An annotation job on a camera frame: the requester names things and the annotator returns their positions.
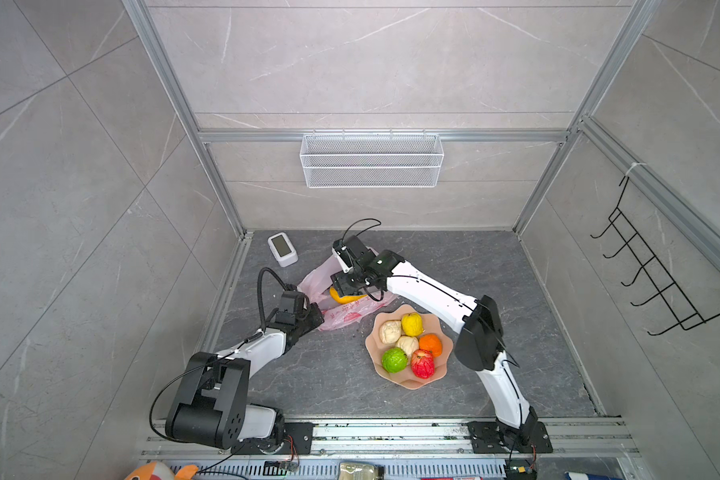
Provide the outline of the orange fake orange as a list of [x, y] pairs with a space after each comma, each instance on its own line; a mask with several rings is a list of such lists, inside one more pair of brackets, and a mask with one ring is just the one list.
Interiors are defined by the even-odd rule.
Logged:
[[443, 344], [436, 334], [426, 334], [418, 338], [419, 348], [432, 354], [433, 357], [439, 357], [443, 352]]

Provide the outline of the yellow fake banana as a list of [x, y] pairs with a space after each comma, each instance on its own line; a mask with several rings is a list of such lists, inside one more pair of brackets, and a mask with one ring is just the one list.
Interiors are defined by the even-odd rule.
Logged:
[[341, 295], [333, 286], [329, 288], [328, 292], [330, 297], [340, 305], [353, 303], [366, 298], [366, 295]]

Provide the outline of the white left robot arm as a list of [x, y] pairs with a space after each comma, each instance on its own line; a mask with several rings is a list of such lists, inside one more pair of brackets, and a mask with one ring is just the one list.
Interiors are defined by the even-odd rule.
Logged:
[[220, 450], [252, 444], [264, 452], [277, 451], [286, 437], [283, 414], [248, 400], [250, 379], [323, 323], [316, 303], [302, 292], [287, 290], [264, 323], [239, 345], [194, 354], [172, 381], [178, 387], [163, 436]]

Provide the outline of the beige fake potato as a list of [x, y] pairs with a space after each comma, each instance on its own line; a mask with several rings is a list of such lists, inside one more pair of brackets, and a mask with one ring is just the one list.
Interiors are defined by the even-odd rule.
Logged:
[[402, 324], [400, 320], [386, 321], [380, 325], [378, 330], [378, 338], [383, 345], [394, 345], [403, 335]]

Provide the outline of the pink scalloped plastic bowl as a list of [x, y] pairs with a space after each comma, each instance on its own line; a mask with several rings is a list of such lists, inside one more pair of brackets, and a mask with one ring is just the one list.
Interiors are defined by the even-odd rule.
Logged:
[[401, 387], [408, 390], [417, 390], [432, 382], [444, 378], [448, 372], [448, 360], [454, 349], [454, 342], [443, 332], [440, 320], [433, 314], [421, 313], [424, 334], [434, 334], [442, 343], [442, 353], [435, 357], [433, 374], [428, 378], [421, 378], [414, 374], [411, 367], [407, 365], [403, 370], [390, 373], [383, 368], [383, 354], [392, 348], [392, 345], [384, 345], [379, 336], [379, 331], [386, 321], [400, 320], [405, 314], [416, 313], [416, 310], [407, 304], [403, 304], [393, 312], [379, 313], [374, 320], [372, 332], [365, 339], [365, 347], [371, 358], [376, 373]]

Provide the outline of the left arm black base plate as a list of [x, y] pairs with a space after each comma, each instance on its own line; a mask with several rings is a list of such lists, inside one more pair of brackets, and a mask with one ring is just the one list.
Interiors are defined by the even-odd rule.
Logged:
[[311, 452], [315, 424], [286, 422], [265, 439], [248, 439], [232, 449], [234, 455], [307, 455]]

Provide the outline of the green fake fruit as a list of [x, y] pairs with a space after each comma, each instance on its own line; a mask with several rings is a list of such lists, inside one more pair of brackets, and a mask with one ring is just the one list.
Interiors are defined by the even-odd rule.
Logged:
[[382, 368], [389, 374], [403, 371], [408, 365], [408, 356], [399, 347], [393, 347], [385, 351], [381, 357]]

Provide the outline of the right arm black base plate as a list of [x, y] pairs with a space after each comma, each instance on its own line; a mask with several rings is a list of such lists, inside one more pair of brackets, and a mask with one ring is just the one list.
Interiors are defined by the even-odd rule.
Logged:
[[546, 426], [529, 420], [519, 429], [500, 422], [472, 421], [466, 424], [475, 454], [522, 453], [547, 454], [553, 447]]

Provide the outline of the pink plastic bag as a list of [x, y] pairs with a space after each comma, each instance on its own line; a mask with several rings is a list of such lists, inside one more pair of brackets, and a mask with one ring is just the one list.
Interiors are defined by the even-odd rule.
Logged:
[[334, 273], [341, 273], [341, 268], [339, 261], [330, 256], [297, 285], [297, 290], [306, 294], [310, 302], [316, 303], [322, 312], [324, 322], [318, 327], [320, 331], [338, 330], [359, 322], [397, 299], [395, 294], [390, 293], [385, 293], [379, 302], [367, 295], [342, 297], [331, 282]]

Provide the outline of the yellow fake lemon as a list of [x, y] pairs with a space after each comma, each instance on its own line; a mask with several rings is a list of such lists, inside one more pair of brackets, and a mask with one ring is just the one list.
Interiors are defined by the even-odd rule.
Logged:
[[401, 318], [403, 333], [409, 337], [418, 337], [424, 332], [423, 317], [417, 312], [406, 313]]

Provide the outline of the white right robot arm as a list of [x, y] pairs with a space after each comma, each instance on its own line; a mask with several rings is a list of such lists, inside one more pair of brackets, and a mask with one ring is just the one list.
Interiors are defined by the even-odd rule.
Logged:
[[457, 335], [457, 360], [475, 371], [486, 389], [500, 441], [517, 451], [533, 445], [541, 424], [511, 371], [513, 359], [506, 351], [498, 306], [492, 298], [477, 299], [453, 290], [393, 251], [373, 252], [356, 235], [336, 240], [332, 249], [341, 268], [331, 275], [339, 294], [391, 293], [437, 316]]

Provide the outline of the red fake apple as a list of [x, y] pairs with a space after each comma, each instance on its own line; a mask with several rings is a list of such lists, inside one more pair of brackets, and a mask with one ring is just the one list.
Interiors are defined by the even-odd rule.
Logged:
[[423, 349], [414, 351], [410, 360], [410, 369], [413, 375], [419, 379], [431, 378], [436, 370], [433, 353]]

